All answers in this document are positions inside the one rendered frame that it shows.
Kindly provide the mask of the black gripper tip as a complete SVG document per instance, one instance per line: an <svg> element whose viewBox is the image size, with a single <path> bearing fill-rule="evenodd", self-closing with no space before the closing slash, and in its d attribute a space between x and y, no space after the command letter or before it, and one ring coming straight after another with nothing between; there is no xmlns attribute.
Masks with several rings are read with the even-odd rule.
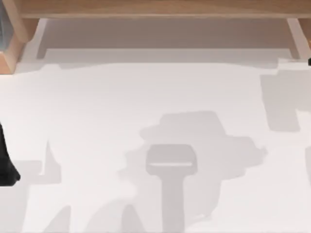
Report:
<svg viewBox="0 0 311 233"><path fill-rule="evenodd" d="M0 186L13 186L20 181L21 175L8 154L3 127L0 123Z"/></svg>

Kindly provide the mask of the wooden open shelf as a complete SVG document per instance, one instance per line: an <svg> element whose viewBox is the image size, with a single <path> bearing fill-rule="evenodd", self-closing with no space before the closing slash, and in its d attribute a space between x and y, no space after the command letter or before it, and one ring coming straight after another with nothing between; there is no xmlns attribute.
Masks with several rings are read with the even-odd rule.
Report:
<svg viewBox="0 0 311 233"><path fill-rule="evenodd" d="M311 49L311 0L0 0L13 27L0 74L16 69L41 18L296 18Z"/></svg>

